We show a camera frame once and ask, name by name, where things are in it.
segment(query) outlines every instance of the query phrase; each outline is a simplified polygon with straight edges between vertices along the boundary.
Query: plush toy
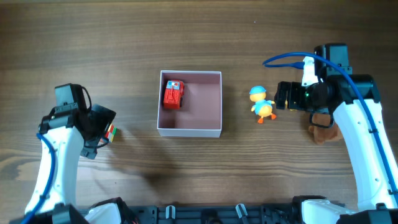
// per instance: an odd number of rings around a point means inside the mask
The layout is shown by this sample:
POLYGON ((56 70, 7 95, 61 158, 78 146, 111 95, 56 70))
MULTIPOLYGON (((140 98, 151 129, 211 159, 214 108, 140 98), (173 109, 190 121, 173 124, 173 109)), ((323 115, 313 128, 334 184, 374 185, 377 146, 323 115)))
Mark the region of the plush toy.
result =
MULTIPOLYGON (((314 114, 312 117, 312 122, 327 126, 330 123, 330 115, 314 114)), ((310 126, 308 130, 313 133, 313 140, 319 145, 322 145, 327 141, 339 141, 343 138, 343 134, 336 123, 331 128, 310 126)))

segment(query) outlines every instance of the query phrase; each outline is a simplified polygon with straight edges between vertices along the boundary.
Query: white box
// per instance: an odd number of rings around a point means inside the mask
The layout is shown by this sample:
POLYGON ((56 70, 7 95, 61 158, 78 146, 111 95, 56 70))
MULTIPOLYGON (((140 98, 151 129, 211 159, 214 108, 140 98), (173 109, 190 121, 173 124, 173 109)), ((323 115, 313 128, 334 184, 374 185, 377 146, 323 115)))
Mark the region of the white box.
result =
POLYGON ((160 72, 157 130, 161 136, 219 138, 223 122, 221 72, 160 72), (184 95, 179 110, 163 107, 168 80, 184 82, 184 95))

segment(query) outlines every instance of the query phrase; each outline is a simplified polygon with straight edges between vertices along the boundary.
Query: small colorful cube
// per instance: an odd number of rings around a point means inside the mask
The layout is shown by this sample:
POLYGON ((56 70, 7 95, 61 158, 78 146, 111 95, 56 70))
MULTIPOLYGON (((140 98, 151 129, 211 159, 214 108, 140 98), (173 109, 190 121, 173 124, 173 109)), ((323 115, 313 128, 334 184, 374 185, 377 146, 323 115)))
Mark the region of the small colorful cube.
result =
POLYGON ((113 141, 113 137, 114 137, 114 135, 116 134, 116 130, 117 130, 117 128, 116 128, 113 124, 111 124, 111 125, 109 126, 108 131, 107 131, 106 134, 105 134, 105 137, 106 137, 107 139, 109 139, 109 142, 112 142, 112 141, 113 141))

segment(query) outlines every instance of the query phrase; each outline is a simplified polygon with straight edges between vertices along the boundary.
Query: red toy car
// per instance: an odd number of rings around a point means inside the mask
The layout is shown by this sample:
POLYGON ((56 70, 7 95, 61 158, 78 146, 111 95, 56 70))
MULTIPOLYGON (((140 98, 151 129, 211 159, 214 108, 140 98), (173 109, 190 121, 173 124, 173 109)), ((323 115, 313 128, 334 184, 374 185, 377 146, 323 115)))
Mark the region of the red toy car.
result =
POLYGON ((164 92, 163 106, 166 109, 178 110, 181 107, 184 95, 184 82, 180 80, 169 80, 164 92))

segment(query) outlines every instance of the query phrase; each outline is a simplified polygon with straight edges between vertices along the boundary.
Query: rubber duck toy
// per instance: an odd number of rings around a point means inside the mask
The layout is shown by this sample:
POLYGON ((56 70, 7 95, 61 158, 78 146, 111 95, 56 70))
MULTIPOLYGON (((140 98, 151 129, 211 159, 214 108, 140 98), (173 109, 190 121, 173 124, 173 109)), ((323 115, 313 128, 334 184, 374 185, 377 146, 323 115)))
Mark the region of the rubber duck toy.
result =
POLYGON ((264 122, 263 118, 268 116, 271 116, 271 119, 276 119, 276 115, 272 113, 272 104, 275 102, 266 100, 266 91, 262 86, 255 86, 250 90, 250 100, 255 102, 251 111, 261 117, 258 120, 259 124, 262 124, 264 122))

